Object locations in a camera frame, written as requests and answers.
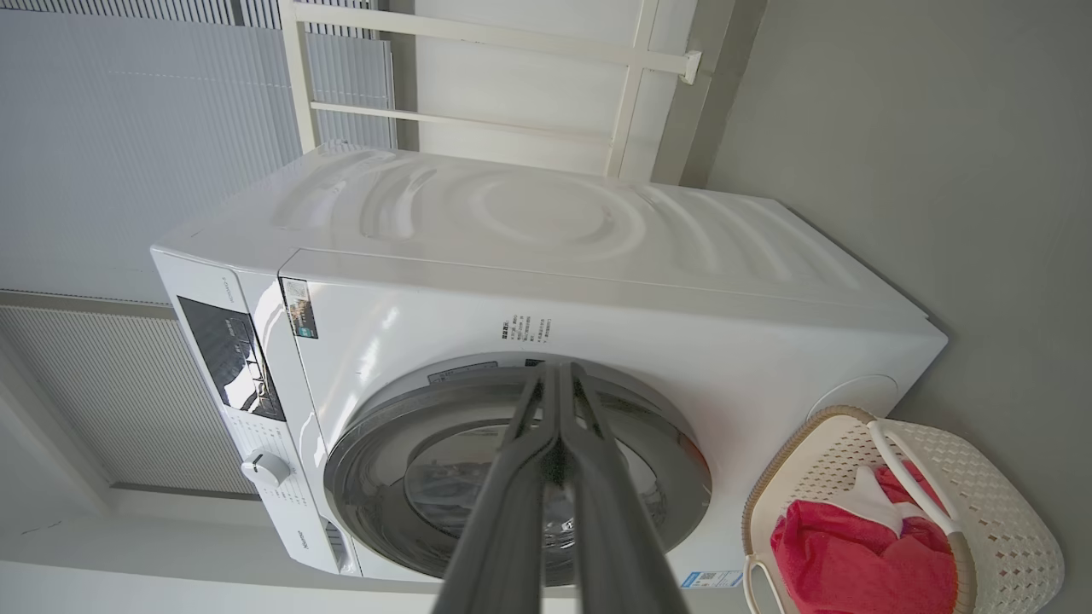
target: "gray floor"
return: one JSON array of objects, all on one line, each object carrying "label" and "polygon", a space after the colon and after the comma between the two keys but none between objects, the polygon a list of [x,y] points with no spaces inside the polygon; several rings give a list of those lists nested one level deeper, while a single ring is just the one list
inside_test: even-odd
[{"label": "gray floor", "polygon": [[949,347],[894,416],[978,446],[1092,602],[1092,4],[769,0],[710,175],[798,212]]}]

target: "blue and white label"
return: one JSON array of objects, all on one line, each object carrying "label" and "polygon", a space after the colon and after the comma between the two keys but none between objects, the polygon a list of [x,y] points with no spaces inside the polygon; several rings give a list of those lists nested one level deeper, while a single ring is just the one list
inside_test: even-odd
[{"label": "blue and white label", "polygon": [[743,571],[695,571],[682,580],[684,589],[729,589],[739,586]]}]

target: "laundry basket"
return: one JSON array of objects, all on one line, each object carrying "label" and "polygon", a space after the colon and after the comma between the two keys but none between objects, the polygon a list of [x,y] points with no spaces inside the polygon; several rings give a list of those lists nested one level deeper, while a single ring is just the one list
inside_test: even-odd
[{"label": "laundry basket", "polygon": [[[917,467],[950,515],[902,459]],[[1065,576],[1057,541],[982,452],[945,430],[839,405],[817,413],[785,444],[744,509],[744,591],[753,614],[761,614],[751,586],[755,567],[765,574],[781,612],[798,614],[770,545],[788,505],[828,500],[853,487],[857,467],[883,463],[948,535],[957,569],[954,614],[1028,614],[1057,594]]]}]

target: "washing machine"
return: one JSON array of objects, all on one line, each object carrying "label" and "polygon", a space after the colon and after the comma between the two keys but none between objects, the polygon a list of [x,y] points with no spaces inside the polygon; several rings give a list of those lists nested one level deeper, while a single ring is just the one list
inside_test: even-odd
[{"label": "washing machine", "polygon": [[346,144],[152,251],[288,556],[365,578],[442,578],[529,374],[573,361],[680,586],[736,585],[779,447],[886,415],[946,343],[772,200]]}]

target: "clothes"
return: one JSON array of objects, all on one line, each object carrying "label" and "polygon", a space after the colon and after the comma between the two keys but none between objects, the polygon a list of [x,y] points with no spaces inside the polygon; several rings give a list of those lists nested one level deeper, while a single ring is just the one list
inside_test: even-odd
[{"label": "clothes", "polygon": [[854,489],[829,503],[793,501],[774,529],[774,558],[802,614],[951,614],[948,540],[882,469],[858,469]]}]

